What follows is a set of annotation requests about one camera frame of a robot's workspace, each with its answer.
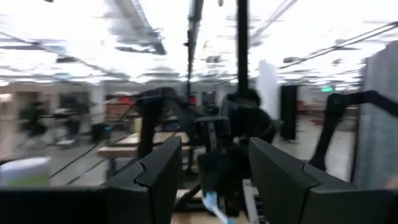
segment black speaker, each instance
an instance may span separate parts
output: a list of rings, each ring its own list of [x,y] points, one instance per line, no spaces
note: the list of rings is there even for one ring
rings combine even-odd
[[[283,140],[296,140],[297,91],[299,86],[290,85],[280,88],[280,136]]]

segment floor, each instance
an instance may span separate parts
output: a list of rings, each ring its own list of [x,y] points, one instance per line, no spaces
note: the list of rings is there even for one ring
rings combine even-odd
[[[310,123],[308,118],[301,119],[298,123],[298,140],[296,143],[286,143],[279,140],[274,142],[278,148],[299,158],[311,157],[317,143],[320,127]],[[17,125],[11,121],[0,121],[0,158],[15,156],[49,156],[51,157],[52,173],[56,173],[65,165],[74,161],[77,157],[86,153],[92,146],[84,144],[70,149],[60,149],[55,146],[28,149],[16,146],[25,142],[26,138],[17,131]],[[48,134],[46,142],[51,142]],[[328,172],[338,178],[346,180],[350,169],[350,154],[353,145],[353,134],[346,131],[337,131],[333,137],[330,152],[327,157]],[[72,165],[59,172],[52,178],[52,185],[99,185],[104,182],[104,171],[107,162],[96,155],[95,149],[87,155],[75,161]],[[207,214],[183,214],[173,217],[174,224],[201,224],[218,223]],[[243,218],[239,223],[246,223]]]

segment black pole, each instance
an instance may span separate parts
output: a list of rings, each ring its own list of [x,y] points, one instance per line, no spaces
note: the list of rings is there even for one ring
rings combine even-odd
[[[238,55],[238,96],[248,91],[248,0],[236,0],[237,10],[237,55]]]
[[[189,99],[191,97],[191,74],[192,74],[192,63],[193,63],[193,38],[192,38],[192,31],[188,30],[188,75],[187,75],[187,100],[189,103]]]

